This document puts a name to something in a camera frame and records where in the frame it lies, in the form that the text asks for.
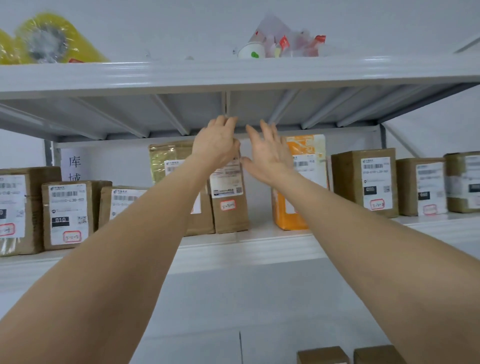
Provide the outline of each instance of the forearm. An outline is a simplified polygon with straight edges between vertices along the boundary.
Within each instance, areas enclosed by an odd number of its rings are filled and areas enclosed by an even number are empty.
[[[209,172],[188,158],[39,279],[0,321],[0,362],[29,363],[29,347],[49,363],[127,363]]]
[[[452,359],[447,352],[455,352],[452,344],[462,349],[467,362],[477,359],[475,346],[466,338],[480,339],[478,327],[468,323],[480,319],[478,260],[347,201],[295,171],[285,172],[275,188],[307,221],[407,361],[424,357],[431,362],[436,352],[435,359],[443,363]],[[466,331],[469,336],[462,336]],[[432,343],[445,344],[445,351],[424,350]]]

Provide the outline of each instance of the black label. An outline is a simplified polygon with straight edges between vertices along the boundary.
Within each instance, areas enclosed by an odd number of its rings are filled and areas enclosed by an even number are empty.
[[[52,227],[70,226],[70,218],[68,216],[63,218],[52,218]]]
[[[480,192],[480,183],[469,184],[468,192]]]
[[[430,200],[430,192],[419,192],[419,201]]]
[[[369,194],[377,194],[377,186],[364,187],[363,195],[368,196]]]

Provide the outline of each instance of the paper cup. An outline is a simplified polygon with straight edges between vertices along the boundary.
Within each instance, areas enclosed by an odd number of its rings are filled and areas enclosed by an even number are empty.
[[[238,52],[238,58],[243,58],[243,59],[265,58],[264,45],[260,42],[247,43]]]

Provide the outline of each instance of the hand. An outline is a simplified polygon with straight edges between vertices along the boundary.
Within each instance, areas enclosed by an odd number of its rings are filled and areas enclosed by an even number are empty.
[[[282,173],[293,170],[293,157],[287,145],[285,137],[279,137],[275,125],[269,126],[263,120],[260,121],[260,127],[264,138],[247,125],[247,133],[252,142],[253,161],[248,157],[242,157],[240,160],[243,167],[253,177],[270,186],[281,178]]]
[[[228,118],[220,115],[212,119],[203,128],[193,142],[192,156],[207,162],[213,171],[225,166],[239,154],[240,141],[233,138],[235,124],[238,118]]]

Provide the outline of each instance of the brown cardboard box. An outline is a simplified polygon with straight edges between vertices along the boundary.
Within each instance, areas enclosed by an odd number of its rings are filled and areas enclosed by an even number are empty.
[[[92,235],[98,228],[100,191],[111,185],[110,181],[43,184],[45,250],[73,248]]]
[[[98,217],[98,228],[100,229],[111,219],[114,219],[120,212],[131,205],[138,197],[143,195],[148,187],[131,186],[105,186],[100,195],[100,214]]]
[[[0,170],[0,177],[13,174],[25,175],[26,196],[41,196],[42,184],[61,181],[60,167],[28,167]]]
[[[354,364],[407,364],[393,345],[355,349]]]
[[[234,182],[233,184],[222,182],[222,187],[218,187],[219,185],[215,182],[217,178],[230,178]],[[217,169],[210,176],[210,192],[217,234],[250,228],[245,182],[239,157],[235,157],[224,168]]]
[[[297,364],[349,364],[348,355],[339,346],[304,350],[297,353]]]
[[[444,161],[444,158],[405,158],[396,161],[400,215],[447,213]]]
[[[0,256],[36,254],[43,251],[42,199],[25,197],[23,211],[25,228],[24,233],[20,233],[23,237],[9,238],[9,235],[14,235],[23,228],[15,223],[1,223],[0,219]],[[16,211],[4,210],[6,215],[11,212]]]
[[[153,181],[160,182],[166,175],[173,172],[192,154],[192,146],[193,141],[191,140],[148,146]],[[214,232],[212,204],[205,181],[205,188],[200,191],[189,216],[185,236],[213,234]]]
[[[480,212],[480,152],[445,154],[448,210]]]
[[[334,192],[387,218],[398,216],[395,148],[332,155]]]

